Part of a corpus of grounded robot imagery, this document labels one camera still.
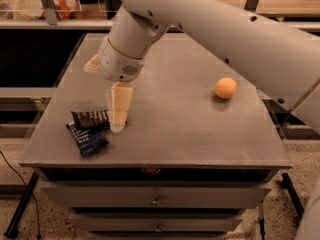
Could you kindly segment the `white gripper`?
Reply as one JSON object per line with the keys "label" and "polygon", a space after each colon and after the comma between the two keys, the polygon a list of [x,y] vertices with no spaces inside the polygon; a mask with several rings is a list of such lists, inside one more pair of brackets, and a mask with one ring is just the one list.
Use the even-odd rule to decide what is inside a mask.
{"label": "white gripper", "polygon": [[117,51],[105,36],[98,50],[85,65],[84,71],[96,73],[99,69],[106,80],[114,83],[111,87],[110,129],[114,133],[121,132],[126,124],[130,108],[135,80],[144,66],[143,59],[133,59]]}

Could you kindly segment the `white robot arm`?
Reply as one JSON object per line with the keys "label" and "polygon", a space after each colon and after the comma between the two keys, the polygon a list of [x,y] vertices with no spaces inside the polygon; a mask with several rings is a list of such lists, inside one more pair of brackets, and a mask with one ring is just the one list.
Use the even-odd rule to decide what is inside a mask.
{"label": "white robot arm", "polygon": [[151,46],[176,26],[320,132],[320,38],[217,0],[121,0],[98,51],[113,85],[111,129],[123,130],[135,80]]}

